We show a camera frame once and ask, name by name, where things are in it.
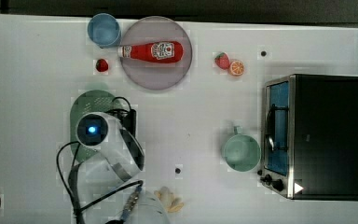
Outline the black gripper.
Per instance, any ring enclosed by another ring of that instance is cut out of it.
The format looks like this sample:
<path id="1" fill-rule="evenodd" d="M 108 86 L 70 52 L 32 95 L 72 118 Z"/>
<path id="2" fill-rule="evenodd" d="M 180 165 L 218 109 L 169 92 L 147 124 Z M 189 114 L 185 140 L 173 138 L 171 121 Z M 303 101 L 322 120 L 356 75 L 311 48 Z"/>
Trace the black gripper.
<path id="1" fill-rule="evenodd" d="M 107 134 L 123 139 L 136 136 L 137 114 L 134 109 L 116 108 L 106 111 Z"/>

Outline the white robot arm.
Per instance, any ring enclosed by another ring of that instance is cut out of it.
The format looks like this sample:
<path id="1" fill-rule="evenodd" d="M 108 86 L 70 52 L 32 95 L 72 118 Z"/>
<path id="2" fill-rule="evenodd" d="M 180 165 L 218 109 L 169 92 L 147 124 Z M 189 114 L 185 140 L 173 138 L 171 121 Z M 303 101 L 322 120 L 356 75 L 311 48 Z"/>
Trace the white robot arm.
<path id="1" fill-rule="evenodd" d="M 145 154 L 119 119 L 88 113 L 76 123 L 75 137 L 94 152 L 68 176 L 76 224 L 170 224 L 158 197 L 134 178 Z"/>

